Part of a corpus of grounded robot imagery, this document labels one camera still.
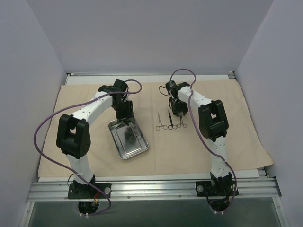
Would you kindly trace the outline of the steel scissors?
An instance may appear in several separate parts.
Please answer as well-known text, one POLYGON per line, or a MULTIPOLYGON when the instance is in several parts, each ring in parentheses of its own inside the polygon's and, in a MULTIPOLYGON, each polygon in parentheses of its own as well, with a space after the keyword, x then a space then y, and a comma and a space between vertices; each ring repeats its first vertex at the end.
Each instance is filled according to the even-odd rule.
POLYGON ((175 130, 175 129, 177 129, 178 127, 177 127, 177 125, 175 125, 175 124, 173 123, 173 120, 172 120, 172 117, 171 117, 171 113, 170 113, 169 110, 168 110, 168 117, 169 117, 168 130, 175 130))

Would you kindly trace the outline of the small steel forceps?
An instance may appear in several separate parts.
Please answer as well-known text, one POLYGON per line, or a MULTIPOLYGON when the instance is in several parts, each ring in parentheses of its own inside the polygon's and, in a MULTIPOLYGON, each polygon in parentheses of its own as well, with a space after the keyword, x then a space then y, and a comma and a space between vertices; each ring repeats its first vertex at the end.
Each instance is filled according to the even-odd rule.
POLYGON ((130 135, 131 141, 140 140, 141 138, 142 138, 142 134, 139 130, 131 129, 131 135, 130 135))

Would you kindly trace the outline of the steel instrument tray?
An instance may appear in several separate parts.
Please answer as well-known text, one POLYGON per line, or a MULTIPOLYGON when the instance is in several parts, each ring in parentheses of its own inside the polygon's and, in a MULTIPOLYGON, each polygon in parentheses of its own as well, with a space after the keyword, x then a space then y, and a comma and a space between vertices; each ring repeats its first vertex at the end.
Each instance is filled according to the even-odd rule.
POLYGON ((127 160, 148 150, 148 142, 135 118, 130 117, 123 120, 111 121, 108 124, 108 128, 121 159, 127 160), (140 140, 131 141, 131 129, 139 130, 142 134, 142 138, 140 140))

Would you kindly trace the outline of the beige cloth surgical kit roll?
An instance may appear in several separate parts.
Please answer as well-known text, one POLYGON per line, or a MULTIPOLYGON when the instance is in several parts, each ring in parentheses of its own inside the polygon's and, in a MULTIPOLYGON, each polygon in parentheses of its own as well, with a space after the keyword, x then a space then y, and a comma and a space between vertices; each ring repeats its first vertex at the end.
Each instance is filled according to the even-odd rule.
MULTIPOLYGON (((90 127, 91 146, 88 160, 93 174, 107 176, 141 176, 209 173, 211 156, 202 144, 193 123, 198 122, 198 112, 193 118, 183 118, 187 128, 156 131, 159 124, 169 124, 168 98, 160 94, 159 83, 129 84, 134 116, 148 142, 148 150, 133 158, 120 158, 108 124, 116 119, 112 108, 105 110, 90 127)), ((240 85, 235 80, 198 81, 194 90, 212 100, 223 102, 229 128, 226 137, 227 161, 233 170, 249 170, 270 166, 273 160, 264 150, 253 126, 240 85)))

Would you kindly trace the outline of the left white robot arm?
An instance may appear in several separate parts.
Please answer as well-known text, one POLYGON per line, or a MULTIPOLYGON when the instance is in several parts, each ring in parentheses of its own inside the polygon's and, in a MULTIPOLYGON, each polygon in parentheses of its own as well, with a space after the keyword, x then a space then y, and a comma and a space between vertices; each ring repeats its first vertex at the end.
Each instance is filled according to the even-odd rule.
POLYGON ((133 117, 133 103, 128 99, 127 83, 116 79, 111 86, 101 86, 92 99, 81 109, 59 119, 56 145, 66 155, 71 168, 77 172, 73 183, 84 198, 91 198, 96 191, 88 151, 91 145, 89 127, 108 108, 116 112, 116 119, 123 121, 133 117))

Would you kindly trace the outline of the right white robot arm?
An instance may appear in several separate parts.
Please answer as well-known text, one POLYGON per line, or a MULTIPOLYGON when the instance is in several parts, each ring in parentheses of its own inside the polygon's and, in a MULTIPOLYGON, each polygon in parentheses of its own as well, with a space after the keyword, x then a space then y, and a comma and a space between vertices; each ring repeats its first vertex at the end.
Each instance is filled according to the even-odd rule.
POLYGON ((169 106, 177 117, 198 110, 198 124, 193 123, 198 136, 203 140, 206 149, 211 153, 210 189, 215 195, 221 195, 232 189, 232 171, 226 164, 227 154, 225 139, 229 123, 221 100, 212 100, 191 90, 186 82, 176 84, 169 81, 165 88, 170 96, 169 106))

